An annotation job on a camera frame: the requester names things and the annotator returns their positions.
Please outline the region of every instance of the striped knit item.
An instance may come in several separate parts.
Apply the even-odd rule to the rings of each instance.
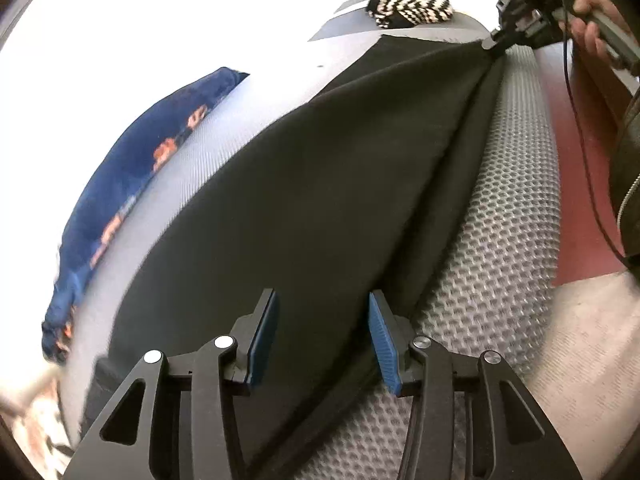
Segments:
[[[369,0],[367,12],[381,28],[411,28],[451,19],[449,0]]]

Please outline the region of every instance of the wire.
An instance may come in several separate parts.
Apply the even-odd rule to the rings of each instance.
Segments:
[[[596,224],[598,225],[598,229],[602,234],[602,237],[606,241],[609,249],[614,254],[614,256],[622,263],[627,269],[630,269],[631,266],[629,261],[620,253],[616,245],[613,243],[607,230],[604,228],[602,224],[602,219],[600,218],[600,213],[598,213],[598,207],[596,205],[596,197],[593,191],[593,181],[591,179],[591,171],[589,168],[589,159],[587,157],[587,148],[584,141],[584,132],[582,130],[582,125],[580,124],[580,117],[578,117],[578,111],[575,107],[574,93],[571,90],[571,84],[569,83],[569,69],[568,69],[568,54],[567,54],[567,43],[568,43],[568,25],[569,25],[569,12],[566,8],[566,1],[562,1],[562,10],[564,12],[564,27],[562,28],[562,65],[564,68],[564,83],[566,84],[566,92],[569,94],[569,102],[571,103],[571,109],[574,112],[575,125],[578,129],[578,137],[580,139],[580,150],[582,151],[582,165],[584,167],[584,176],[587,181],[587,190],[589,191],[589,200],[591,202],[591,210],[593,211],[593,217],[595,218]]]

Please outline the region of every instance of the red surface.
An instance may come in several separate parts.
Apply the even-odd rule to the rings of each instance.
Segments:
[[[556,133],[560,167],[560,257],[554,284],[622,270],[624,267],[598,230],[591,209],[578,129],[564,84],[562,45],[539,49],[536,58]],[[609,237],[622,250],[608,187],[609,154],[616,138],[616,123],[580,59],[573,65],[570,83],[585,136],[596,206]]]

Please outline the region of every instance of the triangular cutout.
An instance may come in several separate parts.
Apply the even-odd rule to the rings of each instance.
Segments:
[[[500,381],[500,393],[509,442],[517,446],[541,438],[544,435],[542,428],[520,398],[513,384]]]
[[[134,381],[100,430],[101,439],[124,444],[124,446],[133,446],[138,438],[140,411],[144,397],[145,381]]]

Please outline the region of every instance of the blue cloth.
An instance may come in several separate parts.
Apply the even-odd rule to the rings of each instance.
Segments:
[[[42,323],[47,359],[66,361],[75,308],[100,257],[146,185],[247,75],[222,67],[158,101],[124,131],[95,170],[62,235],[60,271]]]

